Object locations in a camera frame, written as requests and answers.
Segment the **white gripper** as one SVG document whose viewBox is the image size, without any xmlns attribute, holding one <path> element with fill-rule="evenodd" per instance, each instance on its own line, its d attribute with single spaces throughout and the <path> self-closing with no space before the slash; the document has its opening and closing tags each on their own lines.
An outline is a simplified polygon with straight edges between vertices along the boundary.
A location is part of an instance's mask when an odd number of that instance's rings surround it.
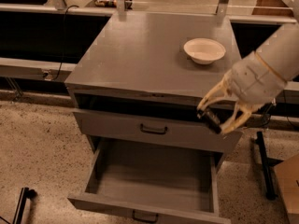
<svg viewBox="0 0 299 224">
<path fill-rule="evenodd" d="M 286 80 L 252 52 L 232 66 L 226 79 L 223 78 L 202 98 L 197 110 L 205 111 L 233 93 L 239 101 L 235 103 L 233 115 L 221 125 L 221 134 L 227 134 L 243 125 L 261 105 L 270 103 L 286 84 Z"/>
</svg>

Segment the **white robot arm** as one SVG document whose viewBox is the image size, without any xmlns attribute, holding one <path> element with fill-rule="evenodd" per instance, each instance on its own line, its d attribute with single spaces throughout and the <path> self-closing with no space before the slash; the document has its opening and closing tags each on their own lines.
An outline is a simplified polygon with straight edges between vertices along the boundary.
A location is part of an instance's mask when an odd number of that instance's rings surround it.
<svg viewBox="0 0 299 224">
<path fill-rule="evenodd" d="M 233 64 L 196 107 L 197 117 L 215 133 L 227 134 L 252 113 L 271 103 L 299 75 L 299 24 L 281 25 L 260 47 Z M 236 98 L 233 115 L 225 122 L 209 106 Z"/>
</svg>

